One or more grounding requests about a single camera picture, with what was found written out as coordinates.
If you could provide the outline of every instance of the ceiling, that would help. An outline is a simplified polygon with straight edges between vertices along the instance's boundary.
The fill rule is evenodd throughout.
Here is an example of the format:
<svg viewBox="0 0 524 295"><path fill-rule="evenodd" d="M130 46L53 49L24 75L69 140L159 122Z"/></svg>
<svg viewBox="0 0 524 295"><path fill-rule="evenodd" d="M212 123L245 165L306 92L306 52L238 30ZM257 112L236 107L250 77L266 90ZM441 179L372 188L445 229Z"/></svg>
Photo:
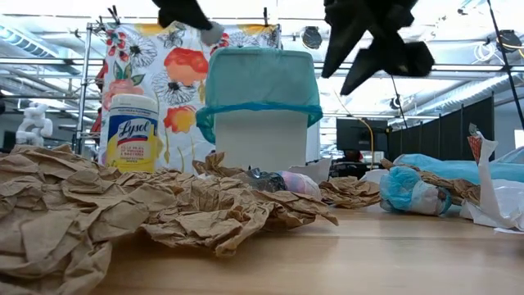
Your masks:
<svg viewBox="0 0 524 295"><path fill-rule="evenodd" d="M311 53L315 61L322 62L328 45L330 27L323 21L323 0L200 0L205 14L223 24L263 23L262 11L268 8L269 20L282 26L282 44L285 49L300 50ZM419 0L413 9L415 22L410 28L402 29L401 36L406 41L425 41L436 60L436 64L454 65L500 65L501 58L493 42L485 46L486 38L494 36L493 23L486 0ZM123 23L156 23L157 8L152 1L112 0L119 17ZM84 55L85 27L88 22L94 22L99 16L105 21L111 21L107 11L108 1L91 0L88 2L75 2L70 0L18 1L10 2L2 7L0 25L16 28L36 43L54 52L57 57L77 57ZM497 0L494 2L495 17L499 28L515 30L516 34L524 40L524 22L522 0ZM318 26L323 35L324 42L320 49L306 49L299 39L300 32L307 25ZM370 34L357 45L355 50L346 59L352 62L359 48L366 48L372 41ZM102 38L93 36L91 58L103 58L106 45ZM27 52L15 48L0 39L0 57L30 57ZM521 65L522 58L518 51L508 54L510 63ZM55 88L47 88L27 78L13 74L5 66L0 65L0 87L5 88L6 83L20 82L24 87L31 87L35 91L51 95L77 94L75 90L80 86L79 75L71 78L71 73L42 66L16 66L22 71L40 80L55 85L65 92ZM88 76L94 77L100 70L99 66L90 66ZM344 81L344 71L339 71L330 79L319 79L318 86L321 94L321 105L326 113L344 113L346 111L367 114L397 114L392 111L389 104L395 96L393 82L389 76L378 75L362 84L351 95L339 98L338 91ZM431 104L446 92L462 87L465 84L492 79L500 73L475 72L434 72L425 79L400 79L395 78L395 86L401 102L406 111L415 114L420 106ZM13 94L17 88L11 88ZM98 89L91 86L88 96L100 96ZM65 101L71 110L77 108L75 100ZM88 101L87 110L93 118L93 111L98 109L100 103L96 100Z"/></svg>

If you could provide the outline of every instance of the floral fabric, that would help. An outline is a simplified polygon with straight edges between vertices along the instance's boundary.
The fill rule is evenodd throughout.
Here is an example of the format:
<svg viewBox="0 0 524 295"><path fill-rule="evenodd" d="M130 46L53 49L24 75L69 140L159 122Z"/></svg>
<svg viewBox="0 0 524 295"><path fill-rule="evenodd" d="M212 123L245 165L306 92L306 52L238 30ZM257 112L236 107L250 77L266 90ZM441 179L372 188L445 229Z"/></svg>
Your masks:
<svg viewBox="0 0 524 295"><path fill-rule="evenodd" d="M156 168L192 171L215 147L196 127L195 112L205 105L210 56L223 47L278 48L276 25L226 25L217 44L206 46L199 31L174 22L121 25L107 30L102 91L101 164L105 164L109 109L119 93L143 94L159 103Z"/></svg>

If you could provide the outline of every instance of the crumpled brown paper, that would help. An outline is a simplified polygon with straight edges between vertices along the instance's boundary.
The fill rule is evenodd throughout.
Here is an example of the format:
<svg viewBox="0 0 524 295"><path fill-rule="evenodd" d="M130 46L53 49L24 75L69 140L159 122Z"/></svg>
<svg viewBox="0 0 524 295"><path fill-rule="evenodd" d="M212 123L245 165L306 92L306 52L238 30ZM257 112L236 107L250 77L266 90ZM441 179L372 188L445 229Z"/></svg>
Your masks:
<svg viewBox="0 0 524 295"><path fill-rule="evenodd" d="M336 177L318 185L322 198L337 207L359 209L380 202L378 184L355 177Z"/></svg>
<svg viewBox="0 0 524 295"><path fill-rule="evenodd" d="M68 147L19 146L0 158L0 293L87 294L107 272L108 240L182 191L122 188L118 177Z"/></svg>
<svg viewBox="0 0 524 295"><path fill-rule="evenodd" d="M337 225L311 196L176 170L121 174L68 147L16 147L0 158L0 179L2 295L87 294L107 272L109 240L139 227L171 247L228 256L261 229L293 229L316 215Z"/></svg>
<svg viewBox="0 0 524 295"><path fill-rule="evenodd" d="M382 159L381 164L388 170L395 167L395 164L387 159ZM464 199L477 206L481 204L481 186L478 184L473 184L465 179L443 179L432 172L421 171L416 166L402 166L416 170L425 183L446 188L451 195L451 202L454 205L461 206Z"/></svg>
<svg viewBox="0 0 524 295"><path fill-rule="evenodd" d="M231 177L245 172L242 168L223 167L220 163L224 160L224 152L214 152L206 156L206 162L193 160L193 167L199 174L214 175L218 177Z"/></svg>
<svg viewBox="0 0 524 295"><path fill-rule="evenodd" d="M338 225L328 207L311 196L256 191L239 179L165 172L129 175L119 184L143 181L183 188L175 203L142 225L153 240L170 247L206 247L216 256L231 256L244 239L261 229L293 229L313 222L316 215Z"/></svg>

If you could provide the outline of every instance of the wooden table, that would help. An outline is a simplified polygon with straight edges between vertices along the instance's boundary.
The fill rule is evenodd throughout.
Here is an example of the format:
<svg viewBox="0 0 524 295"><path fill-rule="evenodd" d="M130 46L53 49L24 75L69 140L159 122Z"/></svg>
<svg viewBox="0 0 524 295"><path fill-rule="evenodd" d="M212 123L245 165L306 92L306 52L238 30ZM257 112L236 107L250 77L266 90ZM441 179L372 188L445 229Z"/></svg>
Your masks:
<svg viewBox="0 0 524 295"><path fill-rule="evenodd" d="M262 233L218 259L145 236L120 241L97 295L524 292L524 236L468 220L335 210L284 234Z"/></svg>

